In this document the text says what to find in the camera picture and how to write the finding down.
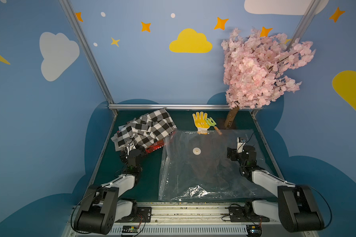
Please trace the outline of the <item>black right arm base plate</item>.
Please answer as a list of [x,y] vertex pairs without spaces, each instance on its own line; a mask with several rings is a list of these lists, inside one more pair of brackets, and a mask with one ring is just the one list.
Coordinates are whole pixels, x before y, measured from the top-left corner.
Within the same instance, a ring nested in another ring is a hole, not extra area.
[[247,211],[243,206],[235,206],[232,205],[228,207],[229,218],[232,223],[242,223],[242,222],[250,222],[250,223],[265,223],[270,222],[268,217],[256,215],[252,211]]

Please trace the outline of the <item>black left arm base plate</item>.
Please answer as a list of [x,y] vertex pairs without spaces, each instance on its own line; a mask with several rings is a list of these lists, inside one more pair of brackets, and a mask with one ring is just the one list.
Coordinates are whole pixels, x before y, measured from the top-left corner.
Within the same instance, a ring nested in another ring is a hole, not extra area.
[[142,223],[150,223],[152,216],[152,207],[138,207],[136,212],[131,215],[123,217],[116,221],[116,223],[139,223],[142,218]]

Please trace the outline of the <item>grey white checked shirt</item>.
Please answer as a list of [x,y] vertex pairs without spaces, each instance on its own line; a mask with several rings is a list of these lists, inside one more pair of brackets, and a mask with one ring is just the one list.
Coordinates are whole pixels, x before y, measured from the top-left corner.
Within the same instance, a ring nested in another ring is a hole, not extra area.
[[117,151],[148,148],[177,129],[165,109],[140,116],[127,124],[111,138]]

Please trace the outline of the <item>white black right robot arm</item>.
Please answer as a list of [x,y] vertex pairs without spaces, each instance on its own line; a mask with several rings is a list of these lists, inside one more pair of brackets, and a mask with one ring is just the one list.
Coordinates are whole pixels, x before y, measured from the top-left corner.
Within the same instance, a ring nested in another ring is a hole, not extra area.
[[290,183],[260,167],[255,147],[247,145],[246,140],[237,138],[236,148],[228,147],[226,157],[239,163],[242,177],[277,197],[277,202],[254,200],[248,203],[253,216],[278,221],[290,233],[321,231],[331,224],[331,210],[330,220],[325,224],[312,187]]

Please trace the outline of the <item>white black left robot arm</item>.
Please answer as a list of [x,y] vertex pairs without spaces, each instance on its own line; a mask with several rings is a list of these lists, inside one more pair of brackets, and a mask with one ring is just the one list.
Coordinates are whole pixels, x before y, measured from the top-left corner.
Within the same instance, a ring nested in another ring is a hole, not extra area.
[[121,196],[138,184],[142,173],[141,161],[146,155],[144,148],[122,152],[125,170],[112,181],[88,187],[78,203],[75,217],[70,219],[73,231],[107,235],[114,223],[121,219],[131,222],[142,220],[137,213],[137,202]]

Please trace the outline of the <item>clear plastic vacuum bag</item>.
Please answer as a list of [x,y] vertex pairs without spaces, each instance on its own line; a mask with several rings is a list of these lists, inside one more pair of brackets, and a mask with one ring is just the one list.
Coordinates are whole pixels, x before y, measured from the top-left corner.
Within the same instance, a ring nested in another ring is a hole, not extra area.
[[207,134],[176,130],[164,138],[158,199],[201,202],[273,197],[241,176],[239,162],[227,157],[227,149],[235,149],[238,138],[256,150],[258,165],[271,171],[252,129],[211,130]]

